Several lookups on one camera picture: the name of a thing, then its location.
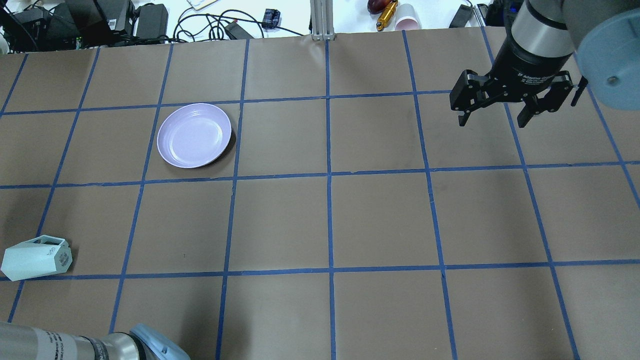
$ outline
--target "yellow tool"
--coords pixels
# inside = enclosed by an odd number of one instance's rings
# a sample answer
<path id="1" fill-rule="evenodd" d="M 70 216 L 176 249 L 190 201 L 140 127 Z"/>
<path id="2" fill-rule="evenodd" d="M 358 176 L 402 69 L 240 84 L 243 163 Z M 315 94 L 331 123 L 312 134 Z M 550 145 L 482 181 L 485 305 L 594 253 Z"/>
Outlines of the yellow tool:
<path id="1" fill-rule="evenodd" d="M 376 29 L 378 31 L 382 31 L 389 25 L 391 18 L 396 13 L 396 8 L 398 6 L 398 0 L 392 0 L 387 7 L 382 10 L 380 17 L 378 17 L 378 22 L 376 23 Z"/>

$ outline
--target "metal bracket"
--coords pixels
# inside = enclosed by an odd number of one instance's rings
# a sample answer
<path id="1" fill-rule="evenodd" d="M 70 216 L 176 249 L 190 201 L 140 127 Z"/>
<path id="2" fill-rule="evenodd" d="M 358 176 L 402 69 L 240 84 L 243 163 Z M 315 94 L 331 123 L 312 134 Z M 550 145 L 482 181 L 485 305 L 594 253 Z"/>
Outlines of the metal bracket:
<path id="1" fill-rule="evenodd" d="M 311 0 L 311 37 L 333 40 L 333 0 Z"/>

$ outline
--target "plate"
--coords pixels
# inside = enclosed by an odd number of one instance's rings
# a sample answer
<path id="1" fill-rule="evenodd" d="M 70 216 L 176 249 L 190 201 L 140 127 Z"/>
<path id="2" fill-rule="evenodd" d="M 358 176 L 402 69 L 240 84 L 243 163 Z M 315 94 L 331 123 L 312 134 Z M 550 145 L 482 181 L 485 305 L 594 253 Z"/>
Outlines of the plate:
<path id="1" fill-rule="evenodd" d="M 169 115 L 160 126 L 160 156 L 180 168 L 196 168 L 214 161 L 231 139 L 231 121 L 211 104 L 190 104 Z"/>

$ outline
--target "grid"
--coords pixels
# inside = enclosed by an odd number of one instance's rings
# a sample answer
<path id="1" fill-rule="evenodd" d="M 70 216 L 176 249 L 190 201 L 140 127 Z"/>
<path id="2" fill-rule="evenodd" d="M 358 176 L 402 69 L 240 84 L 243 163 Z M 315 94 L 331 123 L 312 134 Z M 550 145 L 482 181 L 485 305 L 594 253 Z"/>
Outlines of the grid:
<path id="1" fill-rule="evenodd" d="M 482 35 L 486 44 L 486 49 L 488 51 L 488 56 L 491 61 L 493 61 L 492 50 L 489 46 L 489 42 L 486 36 L 485 30 L 482 28 Z M 311 97 L 283 97 L 276 99 L 245 99 L 245 86 L 246 86 L 246 77 L 247 77 L 247 64 L 249 59 L 249 45 L 250 42 L 247 40 L 245 43 L 245 51 L 244 51 L 244 61 L 243 61 L 243 76 L 242 76 L 242 88 L 241 88 L 241 96 L 237 101 L 214 101 L 209 102 L 211 104 L 238 104 L 240 109 L 239 120 L 237 124 L 237 141 L 236 141 L 236 153 L 234 158 L 234 171 L 233 176 L 231 177 L 216 177 L 216 178 L 195 178 L 195 179 L 146 179 L 146 174 L 149 165 L 149 159 L 152 152 L 153 144 L 154 144 L 154 134 L 157 127 L 157 122 L 159 120 L 159 114 L 161 108 L 170 107 L 170 106 L 183 106 L 188 103 L 170 103 L 163 104 L 163 95 L 164 89 L 167 82 L 167 76 L 169 73 L 169 68 L 172 60 L 173 48 L 174 45 L 169 46 L 169 55 L 166 62 L 166 67 L 164 70 L 164 78 L 162 82 L 162 87 L 160 90 L 160 96 L 158 98 L 157 104 L 143 104 L 143 105 L 134 105 L 134 106 L 112 106 L 112 107 L 94 107 L 94 108 L 85 108 L 83 107 L 84 99 L 86 97 L 87 91 L 89 89 L 93 71 L 95 70 L 96 64 L 98 62 L 100 56 L 100 49 L 96 50 L 95 57 L 93 59 L 91 71 L 89 73 L 88 79 L 84 86 L 84 91 L 79 103 L 79 106 L 75 109 L 62 109 L 62 110 L 36 110 L 36 111 L 5 111 L 7 105 L 9 103 L 12 92 L 18 82 L 20 74 L 24 68 L 25 63 L 29 55 L 25 55 L 19 71 L 13 80 L 13 84 L 11 90 L 4 101 L 2 110 L 0 111 L 0 118 L 3 115 L 28 115 L 28 114 L 38 114 L 38 113 L 75 113 L 73 123 L 70 128 L 70 132 L 68 134 L 67 142 L 62 153 L 62 157 L 60 159 L 60 163 L 58 165 L 55 178 L 52 184 L 18 184 L 18 185 L 1 185 L 0 190 L 4 189 L 20 189 L 20 188 L 44 188 L 49 189 L 49 196 L 47 198 L 47 202 L 44 208 L 44 212 L 42 213 L 42 217 L 40 220 L 40 225 L 38 226 L 38 230 L 36 235 L 40 235 L 42 233 L 42 227 L 45 223 L 45 219 L 47 217 L 47 212 L 49 210 L 49 206 L 51 205 L 51 201 L 54 195 L 54 192 L 58 188 L 75 188 L 75 187 L 85 187 L 85 186 L 125 186 L 125 185 L 136 185 L 140 187 L 140 191 L 138 194 L 133 219 L 131 222 L 131 230 L 129 233 L 129 240 L 127 243 L 124 262 L 122 263 L 122 271 L 119 274 L 98 274 L 98 275 L 57 275 L 50 276 L 44 278 L 45 280 L 55 281 L 55 280 L 80 280 L 80 279 L 117 279 L 118 280 L 118 288 L 116 294 L 116 300 L 113 306 L 113 314 L 111 316 L 111 324 L 109 327 L 109 331 L 114 331 L 116 324 L 116 317 L 118 314 L 118 308 L 120 305 L 120 297 L 122 294 L 123 285 L 126 279 L 149 279 L 149 278 L 181 278 L 181 277 L 220 277 L 222 279 L 222 287 L 221 287 L 221 299 L 220 299 L 220 313 L 218 320 L 218 338 L 216 340 L 216 359 L 221 357 L 221 347 L 222 347 L 222 337 L 223 337 L 223 325 L 225 320 L 225 307 L 226 307 L 226 296 L 227 296 L 227 283 L 230 277 L 237 276 L 247 276 L 247 275 L 280 275 L 280 274 L 328 274 L 329 278 L 329 296 L 330 296 L 330 343 L 331 349 L 330 354 L 332 359 L 339 358 L 339 354 L 337 353 L 336 346 L 336 324 L 335 324 L 335 286 L 334 286 L 334 274 L 337 273 L 345 273 L 345 272 L 393 272 L 393 271 L 434 271 L 441 273 L 441 281 L 442 281 L 442 292 L 443 292 L 443 303 L 445 308 L 445 315 L 447 321 L 447 329 L 449 333 L 449 341 L 451 346 L 451 355 L 453 359 L 458 358 L 458 352 L 456 350 L 456 338 L 455 338 L 455 329 L 454 322 L 452 319 L 452 309 L 450 305 L 449 298 L 449 287 L 447 284 L 447 271 L 448 270 L 462 270 L 462 269 L 494 269 L 494 268 L 548 268 L 552 274 L 552 279 L 554 283 L 554 287 L 557 294 L 557 301 L 559 303 L 562 317 L 564 321 L 564 326 L 566 327 L 566 332 L 568 335 L 568 339 L 570 342 L 570 346 L 572 348 L 573 356 L 576 359 L 580 358 L 579 350 L 576 346 L 576 342 L 573 337 L 572 327 L 570 323 L 570 319 L 565 308 L 563 292 L 559 284 L 558 276 L 556 274 L 556 268 L 562 266 L 595 266 L 595 265 L 630 265 L 630 264 L 640 264 L 640 259 L 603 259 L 603 260 L 584 260 L 584 261 L 554 261 L 552 257 L 552 253 L 550 251 L 549 244 L 547 242 L 547 237 L 545 234 L 545 226 L 542 221 L 542 217 L 540 214 L 540 210 L 538 208 L 538 203 L 536 201 L 536 194 L 534 193 L 533 185 L 531 178 L 529 177 L 529 169 L 536 168 L 563 168 L 563 167 L 621 167 L 628 181 L 629 188 L 634 196 L 635 202 L 640 208 L 640 197 L 638 196 L 638 192 L 632 180 L 632 176 L 628 171 L 627 165 L 640 165 L 640 160 L 634 161 L 625 161 L 619 151 L 616 142 L 614 141 L 613 135 L 609 130 L 607 125 L 607 121 L 593 95 L 591 90 L 589 89 L 589 96 L 593 106 L 595 107 L 598 116 L 602 122 L 602 126 L 607 133 L 608 139 L 611 142 L 611 145 L 615 151 L 616 157 L 618 161 L 608 161 L 608 162 L 595 162 L 595 163 L 542 163 L 542 164 L 527 164 L 524 159 L 523 151 L 520 146 L 520 142 L 518 140 L 518 135 L 516 133 L 516 129 L 514 127 L 513 119 L 511 118 L 511 114 L 509 108 L 504 105 L 505 111 L 509 120 L 509 126 L 511 133 L 513 135 L 513 139 L 515 141 L 518 157 L 520 159 L 519 165 L 498 165 L 498 166 L 477 166 L 477 167 L 436 167 L 432 168 L 429 166 L 429 158 L 426 150 L 425 139 L 423 135 L 422 128 L 422 119 L 420 115 L 420 104 L 419 104 L 419 95 L 426 94 L 448 94 L 448 90 L 430 90 L 430 91 L 418 91 L 416 86 L 416 79 L 414 74 L 414 68 L 412 63 L 412 54 L 410 51 L 409 42 L 407 40 L 407 34 L 402 32 L 403 41 L 404 41 L 404 49 L 406 51 L 406 60 L 408 62 L 408 68 L 410 71 L 411 92 L 388 92 L 388 93 L 375 93 L 375 94 L 347 94 L 347 95 L 331 95 L 330 93 L 330 43 L 325 43 L 325 67 L 326 67 L 326 93 L 324 96 L 311 96 Z M 398 95 L 411 95 L 413 97 L 413 102 L 415 106 L 415 114 L 417 118 L 416 126 L 419 131 L 420 136 L 420 149 L 422 153 L 422 160 L 424 162 L 424 167 L 422 168 L 407 168 L 400 170 L 363 170 L 363 171 L 355 171 L 355 172 L 334 172 L 332 171 L 332 145 L 331 145 L 331 100 L 332 99 L 343 99 L 343 98 L 358 98 L 358 97 L 390 97 L 390 96 L 398 96 Z M 242 124 L 243 124 L 243 113 L 244 113 L 244 105 L 247 103 L 253 102 L 280 102 L 280 101 L 304 101 L 304 100 L 321 100 L 324 99 L 326 104 L 326 172 L 314 172 L 314 173 L 303 173 L 303 174 L 277 174 L 277 175 L 256 175 L 256 176 L 239 176 L 238 175 L 238 163 L 240 157 L 240 146 L 242 141 Z M 155 108 L 155 118 L 152 126 L 151 136 L 148 140 L 147 147 L 147 155 L 145 158 L 145 164 L 143 168 L 142 177 L 139 181 L 124 181 L 124 182 L 111 182 L 111 183 L 59 183 L 58 180 L 60 178 L 61 170 L 63 168 L 63 164 L 65 162 L 65 157 L 67 155 L 67 151 L 69 145 L 71 143 L 72 137 L 74 135 L 74 129 L 76 128 L 76 124 L 78 118 L 82 112 L 86 111 L 102 111 L 102 110 L 124 110 L 124 109 L 137 109 L 137 108 Z M 536 220 L 538 223 L 538 227 L 540 230 L 541 239 L 543 242 L 545 254 L 547 257 L 546 261 L 540 262 L 527 262 L 527 263 L 479 263 L 479 264 L 449 264 L 446 263 L 443 250 L 442 250 L 442 242 L 440 240 L 440 230 L 438 226 L 438 212 L 436 209 L 436 202 L 434 198 L 434 190 L 433 190 L 433 181 L 431 175 L 437 172 L 458 172 L 458 171 L 484 171 L 484 170 L 522 170 L 524 173 L 524 177 L 526 180 L 527 188 L 529 191 L 529 196 L 531 198 L 532 206 L 535 212 Z M 427 186 L 426 189 L 428 191 L 429 196 L 429 205 L 431 208 L 431 216 L 433 222 L 433 228 L 435 231 L 435 240 L 436 240 L 436 248 L 438 255 L 438 264 L 437 265 L 415 265 L 415 266 L 350 266 L 350 267 L 338 267 L 334 266 L 333 260 L 333 214 L 332 214 L 332 179 L 333 177 L 342 177 L 342 176 L 357 176 L 357 175 L 379 175 L 379 174 L 425 174 Z M 229 260 L 230 260 L 230 251 L 231 251 L 231 243 L 232 243 L 232 231 L 234 225 L 234 208 L 236 202 L 236 186 L 238 181 L 250 181 L 257 179 L 285 179 L 285 178 L 298 178 L 298 177 L 323 177 L 327 179 L 326 186 L 326 194 L 327 194 L 327 229 L 328 229 L 328 267 L 326 268 L 294 268 L 294 269 L 273 269 L 273 270 L 243 270 L 243 271 L 231 271 L 229 270 Z M 131 253 L 132 242 L 134 239 L 134 234 L 136 230 L 136 223 L 138 221 L 138 214 L 140 212 L 140 206 L 143 198 L 143 194 L 145 191 L 146 184 L 160 184 L 160 183 L 183 183 L 183 182 L 213 182 L 213 181 L 227 181 L 232 183 L 232 195 L 231 201 L 229 204 L 229 218 L 228 218 L 228 231 L 227 231 L 227 244 L 225 250 L 225 260 L 224 260 L 224 269 L 221 272 L 190 272 L 190 273 L 161 273 L 161 274 L 128 274 L 127 273 L 127 265 L 129 261 L 129 254 Z M 13 306 L 11 309 L 11 313 L 9 315 L 8 321 L 11 322 L 13 320 L 13 316 L 15 314 L 16 308 L 20 301 L 20 296 L 24 287 L 25 281 L 21 281 L 19 287 L 17 289 L 17 293 L 15 294 L 15 300 L 13 301 Z"/>

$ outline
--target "eggplant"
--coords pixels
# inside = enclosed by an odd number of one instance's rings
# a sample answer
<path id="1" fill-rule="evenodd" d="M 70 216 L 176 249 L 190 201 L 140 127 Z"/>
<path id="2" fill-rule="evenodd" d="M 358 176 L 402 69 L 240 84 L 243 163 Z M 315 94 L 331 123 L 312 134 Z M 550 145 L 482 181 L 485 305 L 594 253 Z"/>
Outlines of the eggplant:
<path id="1" fill-rule="evenodd" d="M 367 10 L 371 14 L 381 13 L 390 2 L 391 0 L 369 0 L 367 3 Z"/>

